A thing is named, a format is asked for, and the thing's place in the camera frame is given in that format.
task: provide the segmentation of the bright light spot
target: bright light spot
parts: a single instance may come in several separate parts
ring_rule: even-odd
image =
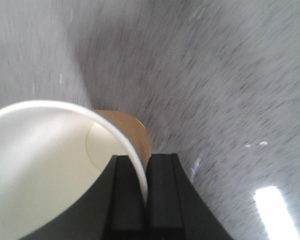
[[[256,190],[254,200],[270,240],[300,240],[285,201],[275,186]]]
[[[259,145],[260,146],[267,146],[268,142],[267,141],[261,141],[261,142],[259,142]]]

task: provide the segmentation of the cup rim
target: cup rim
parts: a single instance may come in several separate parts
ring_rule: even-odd
[[[135,169],[141,195],[143,199],[144,205],[147,204],[148,197],[148,184],[145,170],[142,166],[141,160],[129,141],[129,139],[111,122],[107,119],[99,115],[98,113],[89,110],[83,106],[76,105],[74,103],[64,102],[64,101],[54,101],[54,100],[29,100],[17,102],[6,107],[0,109],[0,118],[4,115],[10,114],[15,111],[20,111],[28,108],[53,108],[53,109],[61,109],[66,111],[71,111],[73,113],[81,114],[94,122],[100,124],[102,127],[107,129],[124,147],[127,152],[127,155],[130,158],[130,161]]]

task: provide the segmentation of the paper cup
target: paper cup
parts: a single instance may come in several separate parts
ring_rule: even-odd
[[[65,211],[112,155],[129,156],[146,202],[145,129],[126,113],[97,112],[42,100],[0,110],[0,239],[19,239]]]

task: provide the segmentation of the floor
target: floor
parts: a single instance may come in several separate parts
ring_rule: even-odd
[[[0,108],[31,99],[138,117],[236,240],[277,187],[300,237],[300,0],[0,0]]]

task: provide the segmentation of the black plastic part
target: black plastic part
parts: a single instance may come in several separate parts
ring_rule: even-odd
[[[151,240],[184,240],[183,221],[171,155],[153,154],[146,177],[148,234]]]
[[[117,158],[113,196],[110,239],[144,239],[145,208],[138,177],[128,156]]]
[[[97,181],[22,240],[233,240],[202,201],[177,154],[151,156],[144,210],[128,156],[113,156]]]
[[[177,154],[171,155],[187,240],[233,240],[187,178]]]
[[[71,207],[22,240],[101,240],[107,237],[117,156]]]

